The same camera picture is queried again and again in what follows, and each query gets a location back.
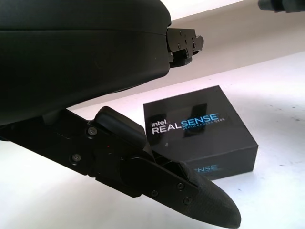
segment white wall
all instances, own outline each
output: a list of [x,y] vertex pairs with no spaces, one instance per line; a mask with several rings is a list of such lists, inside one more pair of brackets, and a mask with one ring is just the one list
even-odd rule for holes
[[193,58],[192,63],[171,69],[161,79],[124,92],[105,95],[71,109],[305,51],[305,12],[286,14],[261,11],[255,0],[183,18],[174,22],[173,26],[194,28],[197,34],[204,37],[204,50]]
[[[260,145],[254,172],[215,181],[242,229],[303,229],[305,52],[76,110],[108,105],[144,125],[142,104],[220,85]],[[46,158],[0,142],[1,229],[215,229],[146,197],[132,199]]]
[[172,20],[213,10],[243,0],[161,0],[171,14]]

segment white surface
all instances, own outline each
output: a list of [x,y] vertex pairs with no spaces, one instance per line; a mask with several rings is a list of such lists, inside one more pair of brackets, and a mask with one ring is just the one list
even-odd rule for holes
[[[305,52],[75,111],[108,105],[144,125],[142,103],[220,85],[260,145],[254,172],[215,181],[236,202],[242,229],[304,229]],[[146,197],[0,142],[1,229],[213,229]]]
[[243,0],[161,0],[171,14],[172,20],[213,10]]

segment black box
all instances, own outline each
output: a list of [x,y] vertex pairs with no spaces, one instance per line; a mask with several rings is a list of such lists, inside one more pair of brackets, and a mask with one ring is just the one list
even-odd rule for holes
[[219,179],[254,168],[258,145],[219,86],[144,104],[156,153]]

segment black bracket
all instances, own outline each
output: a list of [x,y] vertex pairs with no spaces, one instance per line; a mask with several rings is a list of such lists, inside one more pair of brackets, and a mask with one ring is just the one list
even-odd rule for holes
[[[141,126],[109,107],[91,121],[68,110],[53,112],[3,126],[0,136],[131,197],[144,194],[181,213],[183,200],[198,192],[155,162]],[[183,174],[178,164],[175,171]]]
[[190,29],[168,29],[166,37],[171,68],[189,64],[204,44],[203,37]]

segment black screw head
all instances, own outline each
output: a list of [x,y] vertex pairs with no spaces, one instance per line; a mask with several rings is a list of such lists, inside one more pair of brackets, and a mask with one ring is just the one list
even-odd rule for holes
[[97,129],[95,127],[93,127],[93,126],[89,127],[88,128],[88,134],[90,136],[95,136],[97,134]]
[[183,184],[183,183],[179,183],[179,184],[177,185],[177,189],[178,189],[179,191],[183,190],[183,189],[184,189],[184,184]]
[[184,198],[184,200],[183,200],[183,203],[184,203],[185,205],[190,205],[191,202],[192,202],[192,198],[190,198],[190,197],[186,197],[186,198]]
[[72,161],[79,162],[80,160],[81,160],[81,155],[79,155],[79,154],[72,155]]
[[158,195],[159,195],[159,193],[156,190],[151,192],[152,198],[156,198]]

